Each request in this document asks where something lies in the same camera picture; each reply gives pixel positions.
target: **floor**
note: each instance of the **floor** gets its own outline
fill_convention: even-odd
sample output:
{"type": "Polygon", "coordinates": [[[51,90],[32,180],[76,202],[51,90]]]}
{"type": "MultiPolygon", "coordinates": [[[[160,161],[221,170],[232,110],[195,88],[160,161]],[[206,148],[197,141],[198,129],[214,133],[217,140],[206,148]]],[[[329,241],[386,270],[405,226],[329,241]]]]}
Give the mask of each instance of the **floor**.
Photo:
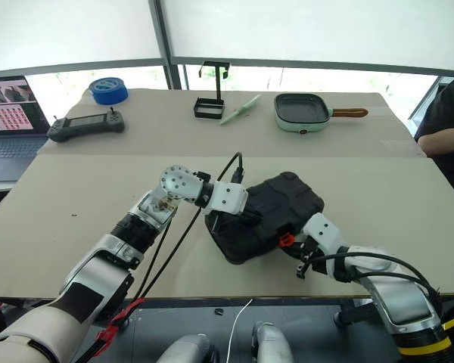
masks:
{"type": "MultiPolygon", "coordinates": [[[[229,335],[241,306],[139,309],[110,348],[92,363],[155,362],[175,340],[206,334],[224,362],[229,335]],[[216,315],[221,308],[223,315],[216,315]]],[[[377,322],[339,330],[333,315],[339,306],[249,306],[240,316],[232,340],[231,363],[251,363],[250,337],[256,321],[274,323],[285,334],[295,362],[394,362],[400,358],[390,335],[377,322]]],[[[92,327],[78,357],[101,328],[92,327]]]]}

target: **beige table surface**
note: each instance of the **beige table surface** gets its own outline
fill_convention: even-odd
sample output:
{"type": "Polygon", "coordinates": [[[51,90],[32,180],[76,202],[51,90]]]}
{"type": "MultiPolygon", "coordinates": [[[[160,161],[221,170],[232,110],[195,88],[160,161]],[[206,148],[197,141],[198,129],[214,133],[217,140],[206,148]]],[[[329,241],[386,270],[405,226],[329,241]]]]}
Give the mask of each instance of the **beige table surface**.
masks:
{"type": "MultiPolygon", "coordinates": [[[[258,92],[223,92],[224,116],[258,92]]],[[[320,93],[330,108],[364,107],[368,116],[332,117],[320,132],[299,135],[282,131],[275,122],[274,98],[261,92],[258,104],[224,126],[218,120],[196,119],[197,97],[215,92],[129,90],[115,106],[126,122],[123,134],[106,133],[53,141],[43,154],[228,156],[242,150],[249,157],[417,157],[424,154],[409,131],[378,93],[320,93]]],[[[104,113],[87,91],[69,117],[104,113]]]]}
{"type": "MultiPolygon", "coordinates": [[[[178,163],[216,175],[226,157],[39,155],[0,206],[0,296],[53,297],[64,277],[109,232],[163,169],[178,163]]],[[[352,245],[383,247],[454,293],[454,191],[426,158],[244,158],[246,186],[296,172],[325,200],[325,215],[352,245]]],[[[195,208],[181,204],[160,261],[195,208]]],[[[141,280],[154,252],[135,272],[141,280]]],[[[152,297],[355,296],[274,250],[231,265],[199,220],[152,297]]]]}

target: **black bag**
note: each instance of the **black bag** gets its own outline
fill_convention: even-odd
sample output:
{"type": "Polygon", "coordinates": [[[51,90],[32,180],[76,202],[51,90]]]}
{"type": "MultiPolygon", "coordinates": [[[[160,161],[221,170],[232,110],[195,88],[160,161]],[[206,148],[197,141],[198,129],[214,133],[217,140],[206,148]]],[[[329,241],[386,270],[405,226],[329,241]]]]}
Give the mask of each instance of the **black bag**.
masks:
{"type": "Polygon", "coordinates": [[[247,192],[244,210],[260,212],[260,221],[216,212],[205,217],[213,240],[234,264],[269,252],[286,234],[299,234],[308,219],[325,206],[323,199],[293,172],[283,172],[247,192]]]}

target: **window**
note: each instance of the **window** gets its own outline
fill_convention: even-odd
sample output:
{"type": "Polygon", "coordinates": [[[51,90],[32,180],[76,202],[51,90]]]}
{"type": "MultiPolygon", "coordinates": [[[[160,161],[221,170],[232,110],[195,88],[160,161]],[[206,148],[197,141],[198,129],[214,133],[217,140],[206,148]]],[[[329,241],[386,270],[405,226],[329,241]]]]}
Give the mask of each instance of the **window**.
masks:
{"type": "MultiPolygon", "coordinates": [[[[186,66],[189,88],[214,90],[214,68],[205,67],[202,78],[198,77],[199,68],[196,65],[186,66]]],[[[221,81],[221,89],[260,92],[377,92],[384,97],[407,129],[415,134],[417,127],[409,117],[436,78],[420,74],[361,70],[231,67],[229,77],[221,81]]]]}
{"type": "Polygon", "coordinates": [[[78,70],[26,76],[48,122],[66,116],[67,111],[89,92],[91,82],[104,77],[121,78],[127,88],[168,89],[162,66],[78,70]]]}

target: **blue tape roll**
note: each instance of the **blue tape roll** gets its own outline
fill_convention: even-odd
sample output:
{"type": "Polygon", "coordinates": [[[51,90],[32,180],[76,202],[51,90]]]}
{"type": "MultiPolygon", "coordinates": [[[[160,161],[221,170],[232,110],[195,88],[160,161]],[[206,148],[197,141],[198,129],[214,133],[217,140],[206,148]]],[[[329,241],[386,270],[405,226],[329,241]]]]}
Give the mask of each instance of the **blue tape roll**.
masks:
{"type": "Polygon", "coordinates": [[[89,91],[98,104],[118,104],[128,98],[128,90],[119,78],[101,78],[89,85],[89,91]]]}

